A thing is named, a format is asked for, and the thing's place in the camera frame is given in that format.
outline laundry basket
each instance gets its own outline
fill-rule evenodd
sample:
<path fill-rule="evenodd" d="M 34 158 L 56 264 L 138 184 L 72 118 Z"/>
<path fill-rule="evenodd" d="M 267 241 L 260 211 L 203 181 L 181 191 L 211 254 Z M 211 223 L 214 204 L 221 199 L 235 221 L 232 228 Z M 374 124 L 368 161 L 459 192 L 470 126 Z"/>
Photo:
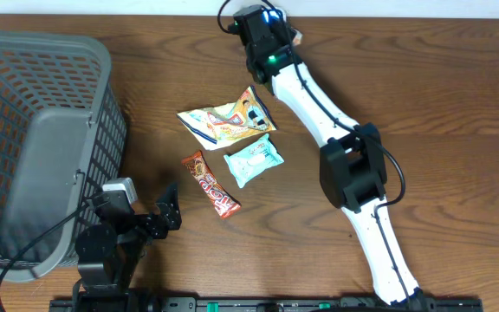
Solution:
<path fill-rule="evenodd" d="M 106 48 L 83 36 L 0 31 L 0 272 L 35 237 L 116 178 L 126 124 L 109 86 Z M 5 280 L 74 265 L 87 209 L 44 238 Z"/>

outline snack wrapper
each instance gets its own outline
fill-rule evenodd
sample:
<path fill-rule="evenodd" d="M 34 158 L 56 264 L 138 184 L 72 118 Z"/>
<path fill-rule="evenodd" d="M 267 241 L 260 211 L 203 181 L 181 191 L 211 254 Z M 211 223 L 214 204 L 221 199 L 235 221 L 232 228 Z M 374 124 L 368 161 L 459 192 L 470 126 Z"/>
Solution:
<path fill-rule="evenodd" d="M 182 160 L 182 165 L 190 170 L 191 176 L 204 189 L 205 194 L 215 206 L 215 210 L 221 218 L 227 218 L 235 211 L 242 208 L 224 188 L 218 184 L 215 176 L 205 163 L 201 151 L 197 151 L 192 156 Z"/>
<path fill-rule="evenodd" d="M 235 103 L 195 109 L 177 117 L 206 150 L 230 146 L 255 134 L 276 130 L 269 110 L 248 87 Z"/>
<path fill-rule="evenodd" d="M 232 156 L 224 155 L 224 160 L 240 188 L 266 169 L 284 162 L 275 146 L 269 141 L 268 133 L 242 151 Z"/>

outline wooden table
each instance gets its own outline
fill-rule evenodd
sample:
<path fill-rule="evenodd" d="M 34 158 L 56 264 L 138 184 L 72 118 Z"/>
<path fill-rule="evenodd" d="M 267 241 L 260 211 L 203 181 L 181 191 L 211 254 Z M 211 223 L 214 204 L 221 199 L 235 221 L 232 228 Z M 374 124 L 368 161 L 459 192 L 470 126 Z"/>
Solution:
<path fill-rule="evenodd" d="M 479 296 L 499 311 L 499 21 L 295 18 L 298 48 L 318 83 L 360 122 L 373 122 L 403 166 L 391 210 L 405 259 L 437 296 Z M 82 34 L 113 58 L 112 84 L 131 121 L 122 176 L 141 202 L 179 182 L 180 231 L 149 248 L 133 285 L 160 294 L 340 296 L 372 292 L 352 226 L 319 185 L 319 154 L 304 126 L 265 88 L 286 162 L 236 187 L 223 154 L 205 152 L 242 203 L 221 220 L 180 160 L 201 148 L 176 112 L 234 101 L 253 81 L 239 39 L 214 17 L 0 16 L 0 29 Z M 389 168 L 388 196 L 399 191 Z M 47 310 L 70 296 L 76 268 L 3 285 L 9 311 Z"/>

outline light blue snack package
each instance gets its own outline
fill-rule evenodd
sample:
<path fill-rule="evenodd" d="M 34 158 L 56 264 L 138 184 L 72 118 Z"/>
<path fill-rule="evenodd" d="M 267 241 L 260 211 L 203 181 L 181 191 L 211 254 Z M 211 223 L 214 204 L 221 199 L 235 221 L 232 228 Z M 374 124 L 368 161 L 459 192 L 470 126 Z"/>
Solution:
<path fill-rule="evenodd" d="M 268 133 L 242 151 L 231 156 L 224 155 L 224 160 L 229 164 L 230 173 L 236 178 L 240 188 L 259 173 L 284 162 L 269 141 Z"/>

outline green connector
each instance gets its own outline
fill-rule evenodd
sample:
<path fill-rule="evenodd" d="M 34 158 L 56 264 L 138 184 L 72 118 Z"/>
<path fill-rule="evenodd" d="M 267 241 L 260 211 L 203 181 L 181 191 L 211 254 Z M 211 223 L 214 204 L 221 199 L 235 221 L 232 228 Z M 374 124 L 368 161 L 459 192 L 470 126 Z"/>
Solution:
<path fill-rule="evenodd" d="M 207 303 L 207 312 L 218 312 L 218 303 Z"/>

